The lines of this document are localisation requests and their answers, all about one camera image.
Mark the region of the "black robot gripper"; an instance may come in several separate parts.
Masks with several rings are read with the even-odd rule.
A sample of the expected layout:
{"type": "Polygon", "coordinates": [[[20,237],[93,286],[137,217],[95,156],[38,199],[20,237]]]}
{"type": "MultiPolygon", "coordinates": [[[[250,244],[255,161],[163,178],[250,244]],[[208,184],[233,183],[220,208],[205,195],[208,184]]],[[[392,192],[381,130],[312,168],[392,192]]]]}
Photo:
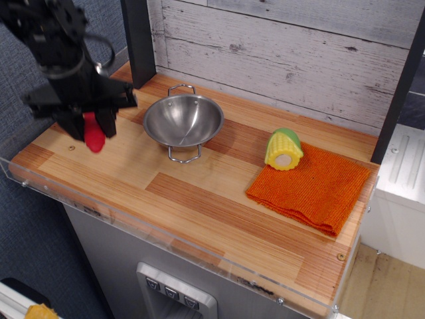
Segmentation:
{"type": "Polygon", "coordinates": [[[107,138],[116,135],[116,111],[137,105],[130,83],[100,74],[85,64],[64,76],[51,74],[47,83],[22,95],[35,118],[53,117],[73,139],[84,142],[83,113],[95,112],[95,119],[107,138]]]}

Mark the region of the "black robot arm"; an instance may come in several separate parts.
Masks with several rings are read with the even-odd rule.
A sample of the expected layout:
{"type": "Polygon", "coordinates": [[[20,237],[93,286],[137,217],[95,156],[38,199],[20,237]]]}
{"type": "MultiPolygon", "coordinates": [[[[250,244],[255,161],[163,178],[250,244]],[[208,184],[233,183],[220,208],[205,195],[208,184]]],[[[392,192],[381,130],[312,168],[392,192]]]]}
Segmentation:
{"type": "Polygon", "coordinates": [[[85,41],[111,47],[101,36],[87,33],[88,20],[72,1],[2,1],[1,22],[34,56],[48,80],[22,95],[35,118],[52,118],[72,138],[85,141],[93,120],[107,138],[116,134],[116,114],[137,106],[133,85],[103,74],[115,61],[92,59],[85,41]]]}

